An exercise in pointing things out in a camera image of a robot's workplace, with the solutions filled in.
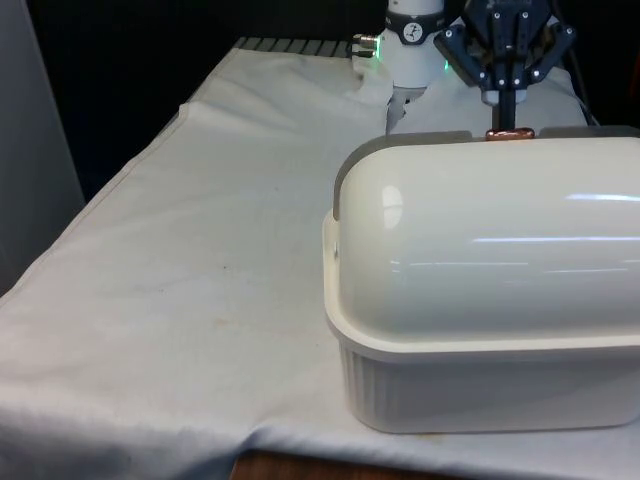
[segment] plastic container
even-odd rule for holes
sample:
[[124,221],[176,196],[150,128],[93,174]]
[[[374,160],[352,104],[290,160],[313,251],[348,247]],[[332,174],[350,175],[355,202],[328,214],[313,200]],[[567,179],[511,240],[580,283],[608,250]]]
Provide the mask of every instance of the plastic container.
[[640,139],[470,141],[378,139],[338,176],[325,303],[354,414],[394,433],[634,420]]

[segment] table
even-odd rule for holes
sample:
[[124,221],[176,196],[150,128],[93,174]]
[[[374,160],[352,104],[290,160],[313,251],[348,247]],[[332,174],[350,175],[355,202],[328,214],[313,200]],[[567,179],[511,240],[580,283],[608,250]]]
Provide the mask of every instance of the table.
[[294,457],[249,452],[236,462],[230,480],[455,480],[453,477],[406,472]]
[[[349,413],[321,224],[393,90],[375,63],[355,67],[234,49],[0,300],[0,478],[226,480],[255,449],[477,479],[636,478],[639,424],[393,436]],[[539,87],[523,122],[583,122]],[[478,96],[443,75],[398,127],[484,133]]]

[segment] black background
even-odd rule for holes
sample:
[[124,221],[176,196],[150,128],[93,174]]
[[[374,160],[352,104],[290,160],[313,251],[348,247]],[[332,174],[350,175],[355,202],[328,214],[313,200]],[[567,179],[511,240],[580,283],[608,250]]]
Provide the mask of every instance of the black background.
[[[454,18],[463,0],[448,3]],[[348,39],[382,30],[387,0],[30,0],[87,198],[158,134],[240,36]],[[629,95],[634,0],[560,1],[578,29],[593,113],[640,126]]]

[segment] gray wall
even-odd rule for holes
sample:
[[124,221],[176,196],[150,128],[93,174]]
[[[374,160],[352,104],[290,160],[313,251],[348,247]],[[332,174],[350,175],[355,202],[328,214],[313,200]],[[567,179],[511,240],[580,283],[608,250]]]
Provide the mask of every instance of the gray wall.
[[23,0],[0,0],[0,295],[83,199]]

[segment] metal grate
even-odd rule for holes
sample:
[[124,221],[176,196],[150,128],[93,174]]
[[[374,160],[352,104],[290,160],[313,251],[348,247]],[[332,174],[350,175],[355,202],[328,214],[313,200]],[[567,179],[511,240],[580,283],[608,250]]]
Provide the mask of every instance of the metal grate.
[[349,42],[332,40],[300,40],[286,38],[242,37],[235,48],[256,52],[284,52],[313,55],[317,57],[347,58]]

